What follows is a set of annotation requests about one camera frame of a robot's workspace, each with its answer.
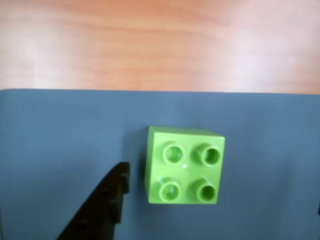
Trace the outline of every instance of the dark gray surface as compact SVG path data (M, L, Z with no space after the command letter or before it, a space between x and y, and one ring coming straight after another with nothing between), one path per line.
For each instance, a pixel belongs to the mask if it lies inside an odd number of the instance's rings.
M151 205L147 127L226 137L217 205ZM0 207L6 240L54 240L101 178L131 163L115 240L317 240L320 96L0 92Z

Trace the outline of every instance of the wood grain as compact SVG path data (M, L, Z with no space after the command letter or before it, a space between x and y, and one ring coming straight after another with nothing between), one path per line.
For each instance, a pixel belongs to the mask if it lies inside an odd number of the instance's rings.
M319 0L0 0L0 89L320 94Z

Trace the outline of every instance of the green lego duplo brick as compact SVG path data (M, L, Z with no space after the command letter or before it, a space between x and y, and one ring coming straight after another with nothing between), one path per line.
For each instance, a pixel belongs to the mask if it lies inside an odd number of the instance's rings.
M216 204L225 137L210 131L149 127L145 187L151 204Z

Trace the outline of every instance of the wooden table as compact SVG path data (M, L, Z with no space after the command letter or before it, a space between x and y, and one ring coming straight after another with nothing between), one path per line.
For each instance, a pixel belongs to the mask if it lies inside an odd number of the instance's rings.
M320 93L319 0L0 0L0 88Z

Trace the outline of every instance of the toy block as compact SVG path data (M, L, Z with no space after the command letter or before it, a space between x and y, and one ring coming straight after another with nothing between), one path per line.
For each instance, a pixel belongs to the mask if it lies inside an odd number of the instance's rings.
M206 130L149 127L145 187L151 204L216 204L225 137Z

